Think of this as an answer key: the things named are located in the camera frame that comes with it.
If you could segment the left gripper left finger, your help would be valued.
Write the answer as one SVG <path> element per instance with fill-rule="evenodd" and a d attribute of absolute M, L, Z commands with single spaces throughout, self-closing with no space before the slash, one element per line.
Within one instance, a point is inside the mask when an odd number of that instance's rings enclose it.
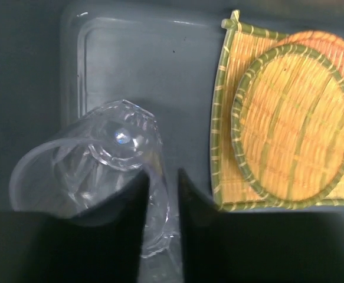
<path fill-rule="evenodd" d="M 0 212 L 0 282 L 136 282 L 148 175 L 71 218 Z"/>

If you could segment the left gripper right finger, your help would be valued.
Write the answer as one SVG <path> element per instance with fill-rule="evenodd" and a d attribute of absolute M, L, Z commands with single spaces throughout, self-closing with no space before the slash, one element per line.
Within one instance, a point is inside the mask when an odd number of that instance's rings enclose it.
<path fill-rule="evenodd" d="M 344 213 L 221 212 L 178 172 L 185 282 L 344 282 Z"/>

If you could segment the square bamboo mat tray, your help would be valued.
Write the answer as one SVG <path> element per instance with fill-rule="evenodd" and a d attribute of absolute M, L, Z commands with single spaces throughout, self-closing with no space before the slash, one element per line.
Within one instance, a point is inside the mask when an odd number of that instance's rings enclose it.
<path fill-rule="evenodd" d="M 221 210 L 245 212 L 271 210 L 243 180 L 231 144 L 231 107 L 238 83 L 251 62 L 286 33 L 251 25 L 240 20 L 240 10 L 221 23 L 226 30 L 212 99 L 210 126 L 210 171 L 214 202 Z"/>

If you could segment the round green-rimmed bamboo tray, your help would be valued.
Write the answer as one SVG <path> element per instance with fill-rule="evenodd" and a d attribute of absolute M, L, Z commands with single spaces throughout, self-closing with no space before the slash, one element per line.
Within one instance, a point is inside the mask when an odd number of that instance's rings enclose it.
<path fill-rule="evenodd" d="M 244 180 L 267 204 L 322 202 L 344 175 L 344 78 L 313 48 L 271 48 L 235 92 L 231 142 Z"/>

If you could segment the grey plastic bin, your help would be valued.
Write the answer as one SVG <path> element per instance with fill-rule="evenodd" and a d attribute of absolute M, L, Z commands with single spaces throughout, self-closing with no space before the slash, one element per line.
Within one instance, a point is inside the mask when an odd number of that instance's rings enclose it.
<path fill-rule="evenodd" d="M 99 104 L 156 116 L 168 184 L 211 198 L 209 120 L 221 21 L 344 37 L 344 1 L 0 1 L 0 212 L 17 161 Z"/>

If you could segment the round orange woven tray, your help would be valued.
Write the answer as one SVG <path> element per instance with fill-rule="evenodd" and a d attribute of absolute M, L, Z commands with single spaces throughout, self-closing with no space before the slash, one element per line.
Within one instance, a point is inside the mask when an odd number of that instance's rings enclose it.
<path fill-rule="evenodd" d="M 301 44 L 324 54 L 344 79 L 344 39 L 324 31 L 302 31 L 280 40 L 276 45 Z"/>

